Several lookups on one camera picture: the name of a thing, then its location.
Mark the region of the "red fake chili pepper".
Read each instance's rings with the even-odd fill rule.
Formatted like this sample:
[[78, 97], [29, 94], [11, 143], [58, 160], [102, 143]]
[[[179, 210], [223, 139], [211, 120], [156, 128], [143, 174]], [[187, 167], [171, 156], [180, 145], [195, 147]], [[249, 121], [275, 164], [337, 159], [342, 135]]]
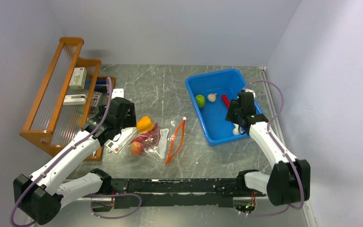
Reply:
[[226, 106], [226, 108], [230, 107], [230, 101], [228, 99], [228, 97], [225, 94], [221, 95], [222, 101], [224, 103], [224, 105]]

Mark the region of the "fake mushroom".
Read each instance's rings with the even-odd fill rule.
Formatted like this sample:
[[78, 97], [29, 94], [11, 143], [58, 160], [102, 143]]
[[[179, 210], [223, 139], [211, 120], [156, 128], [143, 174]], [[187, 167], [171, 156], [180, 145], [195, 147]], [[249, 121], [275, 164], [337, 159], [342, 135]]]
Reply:
[[242, 134], [242, 130], [239, 128], [239, 127], [235, 127], [233, 129], [233, 135], [239, 135], [239, 134]]

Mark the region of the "yellow fake bell pepper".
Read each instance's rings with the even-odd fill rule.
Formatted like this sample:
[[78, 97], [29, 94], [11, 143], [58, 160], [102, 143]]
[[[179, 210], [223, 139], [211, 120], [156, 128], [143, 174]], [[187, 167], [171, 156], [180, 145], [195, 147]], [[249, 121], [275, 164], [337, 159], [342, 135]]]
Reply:
[[154, 129], [154, 123], [148, 116], [143, 116], [136, 123], [136, 128], [139, 133], [145, 133]]

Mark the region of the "fake garlic bulb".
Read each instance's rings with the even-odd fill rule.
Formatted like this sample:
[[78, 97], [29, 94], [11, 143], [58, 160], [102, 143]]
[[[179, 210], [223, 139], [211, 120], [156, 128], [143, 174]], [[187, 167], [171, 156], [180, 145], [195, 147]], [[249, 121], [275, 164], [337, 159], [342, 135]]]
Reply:
[[215, 102], [216, 101], [216, 96], [217, 96], [217, 94], [216, 93], [211, 93], [211, 94], [208, 94], [207, 95], [207, 99], [208, 99], [208, 101], [210, 101], [210, 102]]

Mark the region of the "blue plastic bin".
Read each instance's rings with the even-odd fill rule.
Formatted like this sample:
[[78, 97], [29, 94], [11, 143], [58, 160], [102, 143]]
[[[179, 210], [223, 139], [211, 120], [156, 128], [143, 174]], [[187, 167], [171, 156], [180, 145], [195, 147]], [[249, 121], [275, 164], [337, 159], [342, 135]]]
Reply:
[[[233, 134], [235, 126], [225, 120], [228, 108], [222, 100], [222, 95], [226, 95], [229, 101], [236, 99], [238, 92], [246, 86], [239, 70], [225, 69], [190, 76], [185, 85], [208, 145], [218, 146], [249, 137], [247, 134]], [[207, 100], [209, 94], [216, 94], [214, 102]], [[206, 99], [202, 108], [195, 99], [198, 95]]]

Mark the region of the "green fake fruit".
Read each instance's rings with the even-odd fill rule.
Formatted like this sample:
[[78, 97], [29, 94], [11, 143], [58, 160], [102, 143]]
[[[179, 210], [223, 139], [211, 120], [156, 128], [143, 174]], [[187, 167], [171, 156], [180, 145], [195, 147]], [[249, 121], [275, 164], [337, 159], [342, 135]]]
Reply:
[[206, 99], [203, 95], [195, 96], [195, 100], [196, 100], [196, 103], [197, 103], [197, 106], [199, 107], [199, 109], [203, 108], [206, 104]]

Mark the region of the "clear zip top bag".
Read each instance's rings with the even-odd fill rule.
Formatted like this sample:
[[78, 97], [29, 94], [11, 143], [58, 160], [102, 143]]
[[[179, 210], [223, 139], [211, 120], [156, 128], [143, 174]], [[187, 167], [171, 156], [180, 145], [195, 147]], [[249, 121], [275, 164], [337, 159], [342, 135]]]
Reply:
[[170, 132], [170, 129], [162, 127], [159, 143], [156, 146], [144, 147], [144, 153], [141, 156], [148, 156], [158, 161], [164, 161], [168, 165], [183, 146], [186, 121], [187, 117], [184, 116], [173, 133]]

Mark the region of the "red fake grape bunch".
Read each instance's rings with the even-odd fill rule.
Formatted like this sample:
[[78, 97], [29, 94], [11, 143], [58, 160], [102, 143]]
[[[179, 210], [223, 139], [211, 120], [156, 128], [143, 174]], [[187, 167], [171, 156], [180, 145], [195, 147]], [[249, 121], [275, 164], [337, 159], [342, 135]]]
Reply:
[[151, 131], [144, 132], [135, 137], [131, 142], [138, 142], [143, 145], [143, 147], [156, 146], [161, 138], [160, 130], [161, 126], [158, 124], [154, 125]]

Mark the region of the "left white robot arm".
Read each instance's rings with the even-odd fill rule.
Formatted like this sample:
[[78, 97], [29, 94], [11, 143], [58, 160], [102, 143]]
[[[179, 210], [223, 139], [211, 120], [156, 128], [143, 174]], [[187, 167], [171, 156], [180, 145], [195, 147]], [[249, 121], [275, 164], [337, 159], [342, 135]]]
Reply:
[[72, 141], [51, 161], [31, 175], [20, 174], [13, 182], [15, 206], [10, 223], [14, 222], [16, 209], [22, 210], [35, 223], [45, 225], [69, 203], [90, 194], [101, 197], [112, 195], [112, 178], [105, 171], [94, 169], [85, 176], [64, 182], [69, 174], [87, 156], [102, 147], [122, 129], [136, 126], [133, 102], [116, 97], [93, 118], [89, 119]]

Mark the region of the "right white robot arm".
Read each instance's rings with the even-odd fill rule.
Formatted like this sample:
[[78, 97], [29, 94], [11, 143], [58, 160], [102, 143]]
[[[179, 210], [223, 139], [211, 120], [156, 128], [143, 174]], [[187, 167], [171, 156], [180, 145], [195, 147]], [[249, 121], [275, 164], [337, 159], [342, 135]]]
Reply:
[[258, 144], [272, 168], [269, 175], [258, 170], [241, 171], [237, 192], [247, 196], [256, 190], [275, 206], [303, 205], [310, 197], [310, 164], [293, 155], [273, 132], [266, 116], [256, 112], [254, 91], [239, 92], [231, 100], [225, 119], [233, 123], [234, 135], [247, 134]]

